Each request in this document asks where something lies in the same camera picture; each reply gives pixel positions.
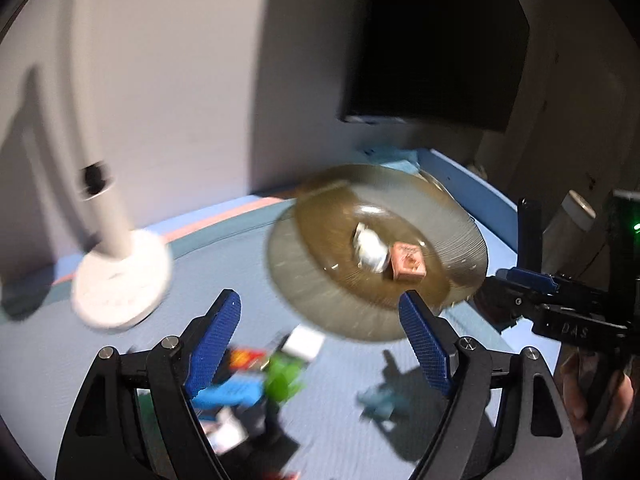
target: screw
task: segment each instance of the screw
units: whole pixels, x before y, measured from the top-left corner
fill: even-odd
[[[533,348],[533,346],[527,346],[524,349],[524,355],[525,357],[535,361],[540,357],[540,352],[538,352],[537,348]]]
[[[98,352],[98,357],[100,359],[108,359],[113,355],[113,348],[111,346],[105,346],[104,348],[100,348]]]
[[[478,342],[472,337],[465,335],[464,337],[460,338],[460,346],[462,346],[462,348],[464,348],[465,350],[475,350],[476,348],[478,348]]]
[[[177,347],[179,342],[180,342],[180,340],[178,339],[177,336],[168,335],[167,337],[162,339],[160,344],[162,345],[162,348],[166,348],[167,350],[171,350],[171,349]]]

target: pink box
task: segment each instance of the pink box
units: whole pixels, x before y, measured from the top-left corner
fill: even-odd
[[[427,275],[420,247],[396,242],[391,247],[391,265],[394,280],[419,282]]]

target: lamp base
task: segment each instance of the lamp base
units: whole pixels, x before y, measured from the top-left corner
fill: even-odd
[[[122,260],[94,249],[84,256],[72,285],[76,314],[94,328],[128,328],[151,314],[171,280],[172,257],[161,237],[130,232],[131,254]]]

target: green object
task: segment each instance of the green object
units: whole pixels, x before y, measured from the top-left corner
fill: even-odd
[[[303,364],[281,353],[269,358],[267,378],[264,381],[264,394],[275,402],[286,402],[302,389],[302,383],[296,382],[302,372]]]

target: blue gripper pad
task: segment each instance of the blue gripper pad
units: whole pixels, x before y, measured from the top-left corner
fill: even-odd
[[[240,321],[240,310],[240,296],[230,291],[200,343],[191,353],[189,374],[184,381],[184,391],[189,399],[211,385],[213,374],[216,373],[226,346]]]
[[[453,381],[449,376],[449,356],[406,292],[400,296],[398,313],[402,328],[409,338],[427,382],[432,388],[448,396],[453,388]]]

